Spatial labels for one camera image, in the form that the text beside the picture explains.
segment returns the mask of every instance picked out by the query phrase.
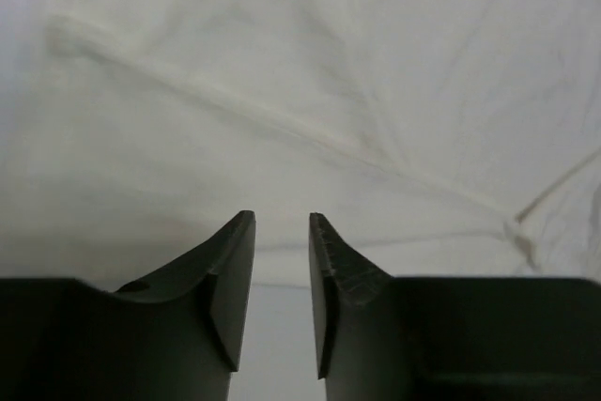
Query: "white fabric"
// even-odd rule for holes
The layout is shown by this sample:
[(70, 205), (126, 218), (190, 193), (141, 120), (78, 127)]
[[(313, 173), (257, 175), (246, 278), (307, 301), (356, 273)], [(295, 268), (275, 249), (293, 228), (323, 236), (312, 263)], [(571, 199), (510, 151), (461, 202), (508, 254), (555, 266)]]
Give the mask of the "white fabric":
[(601, 275), (599, 0), (51, 0), (45, 38), (5, 272), (125, 281), (249, 208), (256, 282), (308, 284), (315, 210), (393, 273)]

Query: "dark object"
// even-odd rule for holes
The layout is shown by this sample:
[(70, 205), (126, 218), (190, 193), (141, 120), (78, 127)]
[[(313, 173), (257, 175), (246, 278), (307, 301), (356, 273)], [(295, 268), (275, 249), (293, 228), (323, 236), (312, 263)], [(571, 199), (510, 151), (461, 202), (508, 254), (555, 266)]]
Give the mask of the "dark object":
[(310, 219), (328, 401), (599, 400), (601, 288), (570, 279), (394, 278)]
[(0, 399), (224, 401), (237, 371), (254, 215), (116, 293), (0, 281)]

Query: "white cloth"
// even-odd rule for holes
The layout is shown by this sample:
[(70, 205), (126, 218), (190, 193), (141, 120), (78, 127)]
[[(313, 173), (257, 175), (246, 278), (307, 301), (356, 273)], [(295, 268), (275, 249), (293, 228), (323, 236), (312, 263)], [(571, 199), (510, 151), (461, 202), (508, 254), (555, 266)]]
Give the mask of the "white cloth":
[(125, 281), (249, 208), (256, 282), (309, 283), (310, 211), (392, 273), (599, 277), (598, 239), (539, 224), (586, 177), (598, 235), (600, 6), (51, 0), (3, 271)]

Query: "crumpled white cloth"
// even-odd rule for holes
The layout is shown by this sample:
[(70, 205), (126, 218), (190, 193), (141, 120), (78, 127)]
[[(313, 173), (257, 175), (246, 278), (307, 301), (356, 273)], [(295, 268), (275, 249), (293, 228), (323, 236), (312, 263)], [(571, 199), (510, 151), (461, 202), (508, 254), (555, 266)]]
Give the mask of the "crumpled white cloth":
[(310, 211), (396, 274), (598, 278), (600, 5), (49, 0), (3, 271), (117, 284), (248, 208), (256, 282), (308, 285)]

